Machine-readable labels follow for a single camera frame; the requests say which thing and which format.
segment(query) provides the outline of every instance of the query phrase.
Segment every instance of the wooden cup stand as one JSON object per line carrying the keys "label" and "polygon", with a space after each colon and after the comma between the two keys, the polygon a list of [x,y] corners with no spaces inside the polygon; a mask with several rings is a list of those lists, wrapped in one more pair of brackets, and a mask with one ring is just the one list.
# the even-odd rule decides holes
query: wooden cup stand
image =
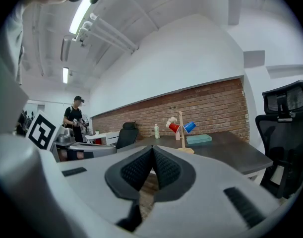
{"label": "wooden cup stand", "polygon": [[182,148],[178,148],[178,150],[186,152],[186,153],[194,153],[193,149],[185,147],[182,112],[178,111],[178,113],[179,113],[179,120],[180,120],[181,142],[182,142]]}

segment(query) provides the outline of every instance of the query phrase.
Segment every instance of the teal box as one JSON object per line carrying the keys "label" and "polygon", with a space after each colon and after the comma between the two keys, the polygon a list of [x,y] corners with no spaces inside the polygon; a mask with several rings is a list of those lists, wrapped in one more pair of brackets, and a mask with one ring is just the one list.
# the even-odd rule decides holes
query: teal box
{"label": "teal box", "polygon": [[212,137],[210,137],[209,135],[206,135],[206,134],[189,136],[189,137],[186,137],[186,141],[189,145],[198,144],[198,143],[212,141]]}

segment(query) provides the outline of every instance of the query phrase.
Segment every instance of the black office chair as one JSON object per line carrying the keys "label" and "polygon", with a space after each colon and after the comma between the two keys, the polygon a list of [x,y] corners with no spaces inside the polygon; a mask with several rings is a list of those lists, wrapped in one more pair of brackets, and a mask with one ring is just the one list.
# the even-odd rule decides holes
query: black office chair
{"label": "black office chair", "polygon": [[125,122],[120,130],[120,135],[116,144],[116,149],[123,148],[135,142],[139,130],[135,126],[136,122]]}
{"label": "black office chair", "polygon": [[[261,185],[277,198],[288,198],[303,181],[303,80],[262,93],[265,115],[256,125],[273,161]],[[283,167],[280,184],[272,181],[277,167]]]}

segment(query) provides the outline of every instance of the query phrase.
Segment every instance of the red brick wall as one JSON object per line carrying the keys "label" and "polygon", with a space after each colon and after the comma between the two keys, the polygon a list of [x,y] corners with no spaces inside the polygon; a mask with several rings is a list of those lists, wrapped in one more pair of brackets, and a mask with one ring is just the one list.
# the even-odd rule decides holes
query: red brick wall
{"label": "red brick wall", "polygon": [[154,135],[156,123],[160,136],[174,135],[165,125],[172,116],[179,119],[178,111],[183,112],[184,124],[195,122],[197,127],[191,134],[230,131],[249,141],[248,112],[240,79],[184,90],[95,116],[93,129],[100,133],[119,131],[124,122],[136,121],[138,140]]}

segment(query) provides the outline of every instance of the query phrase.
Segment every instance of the ceiling light fixture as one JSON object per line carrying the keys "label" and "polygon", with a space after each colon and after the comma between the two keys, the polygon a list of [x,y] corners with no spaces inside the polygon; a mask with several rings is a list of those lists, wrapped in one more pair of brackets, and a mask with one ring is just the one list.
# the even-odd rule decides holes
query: ceiling light fixture
{"label": "ceiling light fixture", "polygon": [[76,34],[77,33],[77,29],[85,15],[85,13],[87,12],[88,8],[90,7],[91,2],[90,0],[82,0],[80,6],[78,7],[76,14],[74,15],[74,18],[72,20],[71,26],[70,26],[70,33],[72,34]]}
{"label": "ceiling light fixture", "polygon": [[63,83],[67,84],[68,68],[63,67]]}

